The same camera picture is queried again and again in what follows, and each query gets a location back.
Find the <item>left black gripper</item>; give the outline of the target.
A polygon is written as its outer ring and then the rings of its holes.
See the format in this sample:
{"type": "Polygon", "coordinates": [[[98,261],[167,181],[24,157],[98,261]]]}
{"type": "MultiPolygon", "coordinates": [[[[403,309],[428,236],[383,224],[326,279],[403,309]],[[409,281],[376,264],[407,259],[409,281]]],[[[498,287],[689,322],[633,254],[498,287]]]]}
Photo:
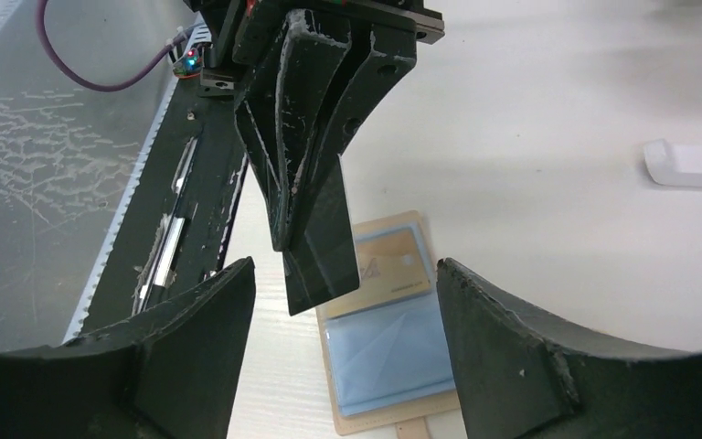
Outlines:
{"type": "Polygon", "coordinates": [[[415,67],[417,40],[444,36],[442,13],[423,1],[186,4],[209,32],[199,96],[232,98],[266,48],[235,102],[235,122],[265,198],[272,248],[295,251],[340,155],[415,67]],[[352,31],[346,17],[405,30],[352,31]]]}

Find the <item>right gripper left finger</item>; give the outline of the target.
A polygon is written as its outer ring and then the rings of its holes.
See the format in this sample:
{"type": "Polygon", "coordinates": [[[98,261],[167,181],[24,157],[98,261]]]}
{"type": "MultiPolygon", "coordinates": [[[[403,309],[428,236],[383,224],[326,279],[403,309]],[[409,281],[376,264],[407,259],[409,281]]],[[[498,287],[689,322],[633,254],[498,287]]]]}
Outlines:
{"type": "Polygon", "coordinates": [[[242,258],[161,304],[67,342],[124,355],[112,402],[84,437],[226,437],[255,293],[255,263],[242,258]]]}

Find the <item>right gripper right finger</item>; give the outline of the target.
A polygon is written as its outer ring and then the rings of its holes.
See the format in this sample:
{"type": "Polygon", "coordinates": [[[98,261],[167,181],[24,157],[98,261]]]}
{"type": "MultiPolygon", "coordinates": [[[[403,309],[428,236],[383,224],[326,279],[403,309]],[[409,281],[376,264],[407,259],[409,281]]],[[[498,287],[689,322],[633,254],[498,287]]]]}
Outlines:
{"type": "Polygon", "coordinates": [[[680,424],[668,349],[572,323],[452,258],[437,287],[469,437],[655,438],[680,424]]]}

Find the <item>beige card holder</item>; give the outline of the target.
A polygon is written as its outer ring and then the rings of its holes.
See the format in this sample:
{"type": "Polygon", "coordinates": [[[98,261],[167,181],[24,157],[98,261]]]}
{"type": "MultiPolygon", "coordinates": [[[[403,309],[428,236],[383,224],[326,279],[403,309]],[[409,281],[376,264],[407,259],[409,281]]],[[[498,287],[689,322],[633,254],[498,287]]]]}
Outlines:
{"type": "Polygon", "coordinates": [[[335,431],[358,434],[392,425],[427,438],[430,415],[460,407],[436,292],[436,261],[422,215],[409,210],[358,223],[364,234],[415,222],[431,255],[427,293],[327,319],[316,311],[335,431]]]}

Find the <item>gold striped card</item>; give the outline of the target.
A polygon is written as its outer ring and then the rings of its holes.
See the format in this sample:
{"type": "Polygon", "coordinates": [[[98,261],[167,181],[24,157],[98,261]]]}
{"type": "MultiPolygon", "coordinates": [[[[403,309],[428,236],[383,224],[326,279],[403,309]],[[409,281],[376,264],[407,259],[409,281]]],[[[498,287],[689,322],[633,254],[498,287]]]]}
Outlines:
{"type": "Polygon", "coordinates": [[[364,234],[356,239],[360,286],[322,307],[336,318],[431,289],[430,251],[417,223],[364,234]]]}

